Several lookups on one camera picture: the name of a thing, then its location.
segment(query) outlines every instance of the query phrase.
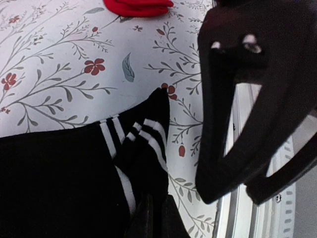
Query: folded black fabric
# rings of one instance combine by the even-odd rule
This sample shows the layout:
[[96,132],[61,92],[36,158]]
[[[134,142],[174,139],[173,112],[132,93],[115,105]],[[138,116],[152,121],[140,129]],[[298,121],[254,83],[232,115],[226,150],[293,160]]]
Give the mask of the folded black fabric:
[[123,237],[141,194],[167,196],[168,123],[157,89],[81,128],[0,138],[0,237]]

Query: floral tablecloth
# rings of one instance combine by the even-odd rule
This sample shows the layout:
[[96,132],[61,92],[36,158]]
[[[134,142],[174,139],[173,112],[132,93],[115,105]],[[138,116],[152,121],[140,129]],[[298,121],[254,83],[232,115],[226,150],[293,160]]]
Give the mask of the floral tablecloth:
[[102,0],[0,0],[0,137],[83,126],[168,86],[170,193],[190,235],[211,237],[216,203],[201,201],[194,177],[203,121],[197,33],[214,3],[174,4],[150,19],[117,16]]

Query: white stripe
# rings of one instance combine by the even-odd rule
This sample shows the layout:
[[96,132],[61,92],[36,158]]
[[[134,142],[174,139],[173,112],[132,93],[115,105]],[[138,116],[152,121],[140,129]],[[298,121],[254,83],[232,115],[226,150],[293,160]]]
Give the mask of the white stripe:
[[132,134],[131,132],[129,132],[128,134],[127,134],[127,138],[129,138],[131,141],[135,141],[135,135],[134,134]]
[[111,157],[114,158],[116,155],[116,150],[115,150],[115,146],[114,146],[109,128],[107,126],[107,123],[106,122],[100,123],[100,127],[101,127],[101,130],[103,132],[103,135],[104,135],[105,141],[107,143]]
[[132,185],[127,175],[125,175],[121,171],[121,169],[119,169],[117,166],[115,166],[115,168],[117,169],[117,172],[119,174],[119,177],[122,183],[123,192],[129,206],[130,217],[132,217],[136,210],[136,202],[135,202],[135,197],[132,190]]
[[125,135],[124,135],[122,126],[121,126],[121,124],[120,124],[119,118],[118,118],[118,117],[115,117],[115,118],[112,119],[112,121],[113,121],[113,124],[114,124],[115,131],[116,131],[117,134],[118,134],[120,143],[122,144]]
[[154,149],[155,153],[157,154],[159,164],[167,172],[166,162],[163,159],[162,150],[157,140],[155,140],[154,137],[152,137],[150,134],[146,133],[143,130],[140,131],[139,135],[145,138],[149,142],[149,145]]
[[158,122],[150,119],[144,120],[144,125],[147,125],[149,127],[152,127],[154,130],[158,131],[162,137],[164,147],[166,148],[166,135],[164,127]]
[[141,126],[140,124],[138,124],[137,122],[135,122],[135,123],[133,124],[133,127],[136,128],[137,131],[140,131],[141,128],[142,128],[142,126]]

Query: floral pattern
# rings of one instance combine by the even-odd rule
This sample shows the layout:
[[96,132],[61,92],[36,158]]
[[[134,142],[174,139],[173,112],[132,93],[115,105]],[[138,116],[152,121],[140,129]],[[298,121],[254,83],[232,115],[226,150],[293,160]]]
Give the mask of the floral pattern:
[[169,192],[190,236],[211,237],[216,203],[205,205],[194,181],[203,123],[197,33],[214,2],[173,2],[148,20],[117,16],[102,0],[0,0],[0,137],[84,126],[167,88]]

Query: gray surface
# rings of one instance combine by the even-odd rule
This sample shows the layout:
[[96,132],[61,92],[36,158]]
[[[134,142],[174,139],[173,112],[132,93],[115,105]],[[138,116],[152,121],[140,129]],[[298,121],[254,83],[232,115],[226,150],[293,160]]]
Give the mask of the gray surface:
[[[308,116],[293,134],[296,153],[317,131],[317,118]],[[296,183],[294,238],[317,237],[317,167]]]

